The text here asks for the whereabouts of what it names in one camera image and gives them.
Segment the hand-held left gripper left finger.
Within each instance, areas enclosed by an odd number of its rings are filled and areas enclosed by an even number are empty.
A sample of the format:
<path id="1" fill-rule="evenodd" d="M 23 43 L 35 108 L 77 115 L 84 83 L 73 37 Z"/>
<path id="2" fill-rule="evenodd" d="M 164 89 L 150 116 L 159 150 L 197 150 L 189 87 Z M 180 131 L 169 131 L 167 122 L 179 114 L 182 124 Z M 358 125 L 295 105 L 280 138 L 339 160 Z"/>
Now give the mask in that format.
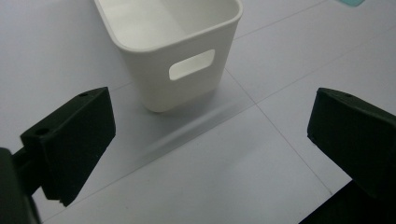
<path id="1" fill-rule="evenodd" d="M 115 135 L 107 87 L 75 96 L 21 135 L 23 189 L 69 205 Z"/>

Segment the iridescent phone case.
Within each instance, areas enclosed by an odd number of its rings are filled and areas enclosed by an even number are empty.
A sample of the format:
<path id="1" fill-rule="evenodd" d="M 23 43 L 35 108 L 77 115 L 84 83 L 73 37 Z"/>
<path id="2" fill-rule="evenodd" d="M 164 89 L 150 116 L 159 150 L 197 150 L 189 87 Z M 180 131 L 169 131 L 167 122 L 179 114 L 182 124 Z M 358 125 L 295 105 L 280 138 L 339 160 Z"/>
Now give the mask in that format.
<path id="1" fill-rule="evenodd" d="M 337 1 L 349 7 L 358 7 L 365 0 L 337 0 Z"/>

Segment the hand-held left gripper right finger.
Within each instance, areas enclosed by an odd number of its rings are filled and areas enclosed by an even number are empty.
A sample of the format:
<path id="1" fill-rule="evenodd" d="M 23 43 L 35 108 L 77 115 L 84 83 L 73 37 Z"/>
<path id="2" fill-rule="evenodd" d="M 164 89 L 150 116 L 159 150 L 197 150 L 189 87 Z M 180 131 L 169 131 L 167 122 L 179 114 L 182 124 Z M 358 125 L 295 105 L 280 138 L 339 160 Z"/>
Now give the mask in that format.
<path id="1" fill-rule="evenodd" d="M 396 116 L 350 93 L 319 88 L 307 136 L 369 196 L 396 199 Z"/>

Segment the white table cover sheet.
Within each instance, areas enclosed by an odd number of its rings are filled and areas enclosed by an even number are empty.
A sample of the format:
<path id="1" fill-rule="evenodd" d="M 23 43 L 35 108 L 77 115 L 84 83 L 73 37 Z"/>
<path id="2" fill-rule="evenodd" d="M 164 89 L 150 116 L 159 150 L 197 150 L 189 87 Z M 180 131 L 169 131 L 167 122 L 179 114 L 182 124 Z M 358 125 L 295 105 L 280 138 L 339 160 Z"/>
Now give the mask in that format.
<path id="1" fill-rule="evenodd" d="M 44 224 L 298 224 L 347 182 L 307 138 L 316 91 L 396 115 L 396 0 L 242 0 L 219 87 L 143 107 L 93 0 L 0 0 L 0 147 L 76 94 L 106 86 L 117 134 Z"/>

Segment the white plastic bin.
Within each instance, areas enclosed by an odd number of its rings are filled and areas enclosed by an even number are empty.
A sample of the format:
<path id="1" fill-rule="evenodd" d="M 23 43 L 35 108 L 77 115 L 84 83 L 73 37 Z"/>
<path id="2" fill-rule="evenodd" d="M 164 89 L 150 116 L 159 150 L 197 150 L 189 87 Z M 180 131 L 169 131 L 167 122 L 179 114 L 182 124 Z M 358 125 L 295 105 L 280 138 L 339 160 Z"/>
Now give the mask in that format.
<path id="1" fill-rule="evenodd" d="M 93 1 L 145 108 L 167 111 L 219 85 L 241 0 Z"/>

